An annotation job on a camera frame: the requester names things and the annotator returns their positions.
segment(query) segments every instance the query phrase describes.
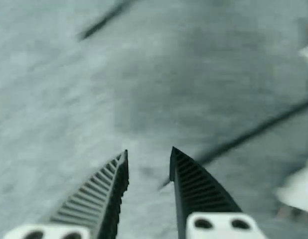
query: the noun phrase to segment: floor surface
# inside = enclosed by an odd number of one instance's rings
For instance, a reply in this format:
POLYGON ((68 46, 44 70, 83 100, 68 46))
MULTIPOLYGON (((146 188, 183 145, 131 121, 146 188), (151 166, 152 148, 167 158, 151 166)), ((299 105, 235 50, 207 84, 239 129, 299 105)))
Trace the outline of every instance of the floor surface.
MULTIPOLYGON (((0 0, 0 238, 127 148, 118 239, 175 239, 171 147, 195 157, 308 96, 308 1, 138 0, 79 41, 113 4, 0 0)), ((269 238, 306 239, 273 190, 307 158, 308 112, 206 168, 269 238)))

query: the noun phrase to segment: black line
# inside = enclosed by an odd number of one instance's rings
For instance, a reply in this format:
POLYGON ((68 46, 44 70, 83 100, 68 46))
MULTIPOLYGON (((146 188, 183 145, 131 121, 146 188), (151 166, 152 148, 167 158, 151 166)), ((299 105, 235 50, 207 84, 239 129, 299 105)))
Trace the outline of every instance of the black line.
MULTIPOLYGON (((219 157, 223 155, 224 153, 227 153, 229 150, 234 149, 242 144, 244 144, 246 141, 252 139, 253 137, 257 137, 263 133, 265 133, 267 130, 275 127, 276 125, 288 120, 290 117, 293 117, 297 114, 302 113, 303 111, 308 109, 308 99, 301 101, 300 103, 290 107, 287 111, 280 113, 279 115, 269 118, 268 120, 260 123, 255 128, 248 130, 241 134, 240 136, 221 143, 220 145, 213 148, 208 153, 202 154, 199 159, 197 160, 200 164, 209 164, 212 161, 216 159, 216 157, 219 157)), ((163 183, 160 185, 159 189, 162 189, 167 184, 169 184, 169 178, 166 178, 163 183)))
POLYGON ((125 11, 131 3, 135 0, 123 0, 114 6, 110 11, 108 11, 103 17, 101 17, 94 25, 85 30, 82 33, 82 40, 91 37, 94 33, 100 31, 109 21, 119 16, 123 11, 125 11))

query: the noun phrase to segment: gray floor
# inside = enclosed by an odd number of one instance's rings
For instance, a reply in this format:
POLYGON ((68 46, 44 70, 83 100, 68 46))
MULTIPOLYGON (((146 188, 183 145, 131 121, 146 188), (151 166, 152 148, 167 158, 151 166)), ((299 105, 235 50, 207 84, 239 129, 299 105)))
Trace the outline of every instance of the gray floor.
MULTIPOLYGON (((35 222, 127 148, 119 239, 175 239, 171 147, 195 156, 308 96, 308 2, 139 0, 86 41, 113 0, 0 0, 0 238, 35 222)), ((308 113, 208 170, 272 239, 272 192, 308 157, 308 113)))

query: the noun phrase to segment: mounting hole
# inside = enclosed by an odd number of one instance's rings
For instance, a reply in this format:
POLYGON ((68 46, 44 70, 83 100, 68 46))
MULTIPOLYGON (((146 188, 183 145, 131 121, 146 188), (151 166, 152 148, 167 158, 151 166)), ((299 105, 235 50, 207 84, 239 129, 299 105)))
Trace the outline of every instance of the mounting hole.
POLYGON ((211 229, 211 228, 213 228, 213 224, 210 223, 206 219, 197 219, 195 221, 195 227, 201 228, 201 229, 211 229))
POLYGON ((232 220, 232 226, 234 228, 243 229, 243 230, 249 230, 250 229, 249 224, 244 222, 243 220, 240 220, 240 219, 232 220))
POLYGON ((64 236, 62 239, 82 239, 81 234, 79 233, 70 233, 64 236))
POLYGON ((42 239, 43 235, 42 231, 34 231, 26 235, 24 239, 42 239))

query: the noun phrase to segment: concrete floor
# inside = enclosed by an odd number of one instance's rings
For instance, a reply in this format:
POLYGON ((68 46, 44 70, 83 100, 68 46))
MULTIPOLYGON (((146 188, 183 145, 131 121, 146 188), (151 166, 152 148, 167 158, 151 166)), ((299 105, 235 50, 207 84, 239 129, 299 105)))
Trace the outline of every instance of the concrete floor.
MULTIPOLYGON (((175 239, 171 147, 195 156, 308 96, 294 0, 139 0, 86 41, 113 0, 0 0, 0 238, 35 222, 127 148, 118 239, 175 239)), ((273 190, 308 158, 308 112, 207 167, 272 239, 273 190)))

